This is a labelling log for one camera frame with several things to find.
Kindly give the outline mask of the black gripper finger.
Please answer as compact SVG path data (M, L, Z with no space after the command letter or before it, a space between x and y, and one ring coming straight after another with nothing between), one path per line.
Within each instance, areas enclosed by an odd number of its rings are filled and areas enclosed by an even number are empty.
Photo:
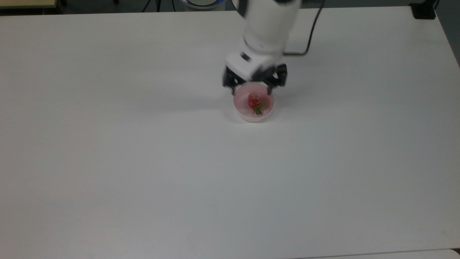
M232 95L235 95L237 87L240 86L240 77L226 66L222 77L222 85L228 88Z
M272 67L266 72L266 85L267 94L272 95L273 89L276 87L284 87L288 76L288 70L286 64L280 64L279 66Z

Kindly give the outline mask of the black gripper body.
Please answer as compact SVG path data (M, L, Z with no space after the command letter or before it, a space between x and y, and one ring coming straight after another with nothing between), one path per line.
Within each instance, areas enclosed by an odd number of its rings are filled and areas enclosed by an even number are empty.
M241 85L245 82L264 82L267 85L277 85L277 78L275 77L276 68L270 67L265 70L258 69L248 79L243 79L238 76L235 78L236 85Z

